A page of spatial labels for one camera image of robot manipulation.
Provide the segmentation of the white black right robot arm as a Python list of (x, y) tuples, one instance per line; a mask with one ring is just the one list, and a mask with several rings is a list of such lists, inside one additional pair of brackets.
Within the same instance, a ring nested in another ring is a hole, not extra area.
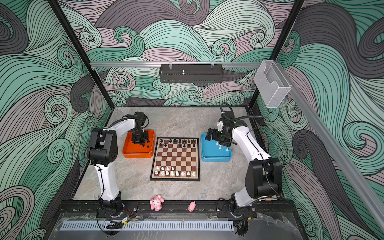
[(230, 147), (237, 145), (245, 155), (249, 165), (244, 187), (231, 196), (232, 210), (250, 207), (256, 201), (276, 197), (282, 191), (282, 164), (272, 158), (251, 135), (245, 119), (236, 118), (233, 110), (221, 110), (217, 128), (208, 129), (206, 140), (216, 141), (218, 145)]

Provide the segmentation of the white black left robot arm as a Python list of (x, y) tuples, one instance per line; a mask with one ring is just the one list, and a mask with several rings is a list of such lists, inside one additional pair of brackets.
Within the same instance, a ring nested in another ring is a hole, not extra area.
[(144, 146), (149, 135), (143, 130), (148, 117), (142, 112), (125, 115), (107, 128), (92, 130), (87, 148), (87, 157), (98, 172), (101, 187), (99, 205), (113, 209), (119, 215), (124, 209), (121, 191), (116, 182), (114, 161), (118, 156), (117, 140), (126, 133), (131, 134), (131, 142)]

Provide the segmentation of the orange plastic tray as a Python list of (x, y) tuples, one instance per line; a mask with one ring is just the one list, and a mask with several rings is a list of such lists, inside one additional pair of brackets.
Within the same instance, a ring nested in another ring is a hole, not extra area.
[(149, 140), (144, 145), (134, 144), (132, 142), (132, 133), (127, 133), (125, 144), (122, 150), (127, 159), (145, 159), (151, 158), (155, 152), (156, 134), (154, 130), (145, 130), (148, 133)]

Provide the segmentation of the blue plastic tray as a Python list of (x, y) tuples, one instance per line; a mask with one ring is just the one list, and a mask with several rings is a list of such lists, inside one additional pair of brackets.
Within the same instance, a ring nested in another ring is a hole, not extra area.
[(207, 141), (207, 133), (201, 134), (201, 151), (203, 162), (229, 162), (232, 158), (232, 149), (219, 145), (215, 140)]

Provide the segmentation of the brown cream chessboard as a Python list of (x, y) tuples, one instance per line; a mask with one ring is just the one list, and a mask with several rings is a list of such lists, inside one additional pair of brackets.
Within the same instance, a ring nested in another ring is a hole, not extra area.
[(199, 182), (199, 139), (158, 137), (150, 180)]

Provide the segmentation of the pink pig plush toy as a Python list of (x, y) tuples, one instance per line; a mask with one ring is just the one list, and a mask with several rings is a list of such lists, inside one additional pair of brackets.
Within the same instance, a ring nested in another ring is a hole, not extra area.
[(161, 195), (155, 196), (153, 199), (150, 200), (150, 207), (151, 210), (154, 210), (156, 212), (160, 211), (162, 209), (162, 204), (164, 203), (164, 199)]

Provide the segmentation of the small pink pig figurine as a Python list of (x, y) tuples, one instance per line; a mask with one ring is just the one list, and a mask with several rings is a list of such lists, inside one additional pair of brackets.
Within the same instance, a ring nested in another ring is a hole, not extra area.
[(190, 202), (189, 206), (188, 206), (188, 211), (189, 212), (193, 212), (196, 208), (196, 202), (195, 201), (192, 201)]

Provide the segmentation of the black perforated wall shelf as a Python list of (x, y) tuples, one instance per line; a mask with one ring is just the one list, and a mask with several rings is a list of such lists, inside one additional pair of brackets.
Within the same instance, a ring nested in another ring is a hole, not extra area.
[(217, 83), (224, 78), (222, 65), (161, 65), (160, 80), (163, 83)]

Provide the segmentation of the clear acrylic wall box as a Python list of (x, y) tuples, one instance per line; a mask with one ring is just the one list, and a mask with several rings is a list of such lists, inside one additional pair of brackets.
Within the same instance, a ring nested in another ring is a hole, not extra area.
[(254, 82), (267, 108), (278, 108), (292, 89), (283, 66), (273, 60), (264, 60)]

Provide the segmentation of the aluminium back wall rail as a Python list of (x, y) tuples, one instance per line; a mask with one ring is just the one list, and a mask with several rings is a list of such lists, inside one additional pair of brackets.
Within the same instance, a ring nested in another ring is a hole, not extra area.
[(173, 65), (222, 65), (223, 68), (241, 68), (254, 69), (258, 68), (261, 63), (248, 62), (123, 62), (123, 61), (98, 61), (90, 62), (92, 68), (160, 68), (161, 65), (168, 65), (170, 68)]

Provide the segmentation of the aluminium wall rail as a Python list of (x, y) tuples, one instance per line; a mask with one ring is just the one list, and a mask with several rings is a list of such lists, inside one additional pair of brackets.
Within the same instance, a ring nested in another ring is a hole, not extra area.
[(160, 68), (161, 65), (168, 65), (170, 68), (173, 65), (222, 65), (223, 68), (241, 68), (254, 69), (258, 68), (261, 63), (248, 62), (123, 62), (123, 61), (98, 61), (90, 62), (92, 68)]
[(273, 63), (275, 64), (276, 71), (282, 75), (282, 79), (291, 87), (290, 93), (293, 96), (293, 99), (296, 101), (303, 114), (307, 117), (310, 124), (314, 127), (319, 139), (325, 145), (330, 156), (337, 162), (338, 166), (343, 171), (349, 182), (354, 187), (356, 193), (359, 195), (362, 202), (371, 213), (371, 216), (375, 219), (380, 229), (383, 230), (384, 203), (382, 202), (381, 198), (377, 195), (372, 186), (367, 182), (366, 178), (354, 165), (347, 152), (332, 135), (321, 118), (314, 112), (311, 106), (308, 105), (306, 99), (301, 95), (297, 86), (292, 83), (282, 65), (276, 63), (275, 61), (273, 61)]

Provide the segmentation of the black front mounting rail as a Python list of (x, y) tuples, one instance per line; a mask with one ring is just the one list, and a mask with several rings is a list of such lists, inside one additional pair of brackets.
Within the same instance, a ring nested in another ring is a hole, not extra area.
[(291, 201), (272, 200), (257, 201), (247, 207), (236, 207), (232, 200), (203, 200), (195, 201), (196, 207), (190, 212), (188, 207), (191, 201), (166, 200), (158, 212), (152, 210), (146, 201), (122, 201), (122, 207), (113, 208), (109, 204), (100, 205), (98, 201), (62, 201), (60, 212), (99, 212), (103, 218), (109, 217), (137, 217), (149, 214), (207, 214), (218, 218), (253, 218), (257, 213), (264, 212), (294, 212), (295, 206)]

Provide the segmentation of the aluminium right wall rail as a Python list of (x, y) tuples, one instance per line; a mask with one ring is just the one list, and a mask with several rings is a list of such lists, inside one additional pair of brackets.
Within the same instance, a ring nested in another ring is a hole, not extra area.
[(354, 165), (347, 152), (332, 135), (321, 118), (314, 112), (311, 106), (308, 105), (306, 99), (301, 95), (297, 86), (292, 83), (282, 65), (276, 63), (275, 61), (273, 61), (273, 63), (275, 64), (276, 71), (282, 75), (282, 79), (291, 87), (290, 93), (293, 96), (293, 99), (296, 101), (303, 114), (307, 117), (310, 124), (314, 127), (319, 139), (325, 145), (330, 156), (337, 162), (338, 166), (343, 171), (349, 182), (354, 187), (356, 193), (359, 195), (362, 202), (371, 213), (371, 216), (375, 219), (380, 229), (383, 230), (384, 203), (382, 202), (381, 198), (377, 195), (372, 186), (367, 182), (366, 178)]

